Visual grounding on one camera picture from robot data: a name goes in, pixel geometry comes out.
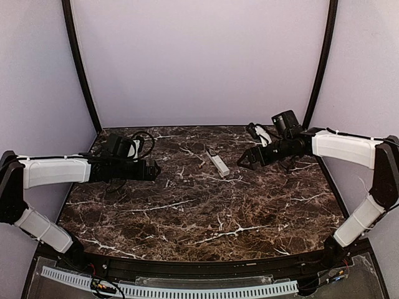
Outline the white remote control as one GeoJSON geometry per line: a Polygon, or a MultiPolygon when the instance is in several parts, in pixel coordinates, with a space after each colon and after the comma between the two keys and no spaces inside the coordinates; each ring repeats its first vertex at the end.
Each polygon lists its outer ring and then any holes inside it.
{"type": "Polygon", "coordinates": [[[225,162],[221,159],[219,154],[215,152],[214,149],[206,147],[206,154],[211,162],[214,164],[216,169],[218,170],[219,175],[224,178],[230,174],[229,168],[226,166],[225,162]]]}

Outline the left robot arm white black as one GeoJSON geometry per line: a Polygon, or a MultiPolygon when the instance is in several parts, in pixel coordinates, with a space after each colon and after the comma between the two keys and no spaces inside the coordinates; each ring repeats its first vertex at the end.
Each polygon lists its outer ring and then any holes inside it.
{"type": "Polygon", "coordinates": [[[1,222],[16,226],[28,235],[52,247],[78,269],[88,261],[84,246],[70,232],[37,212],[24,200],[24,191],[33,187],[64,183],[111,183],[154,181],[161,168],[145,158],[153,151],[143,151],[144,131],[132,137],[110,134],[93,153],[70,156],[30,157],[6,151],[1,157],[1,222]]]}

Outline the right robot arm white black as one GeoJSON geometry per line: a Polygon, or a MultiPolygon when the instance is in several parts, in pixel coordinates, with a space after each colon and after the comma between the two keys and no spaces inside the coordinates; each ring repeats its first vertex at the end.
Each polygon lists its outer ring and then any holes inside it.
{"type": "Polygon", "coordinates": [[[247,149],[237,161],[239,167],[254,170],[256,166],[307,155],[335,158],[373,171],[372,186],[365,199],[324,242],[318,263],[330,268],[344,258],[348,247],[364,232],[398,207],[398,138],[374,138],[330,128],[305,129],[292,110],[273,116],[272,122],[278,134],[276,141],[261,125],[248,124],[247,132],[260,139],[261,145],[247,149]]]}

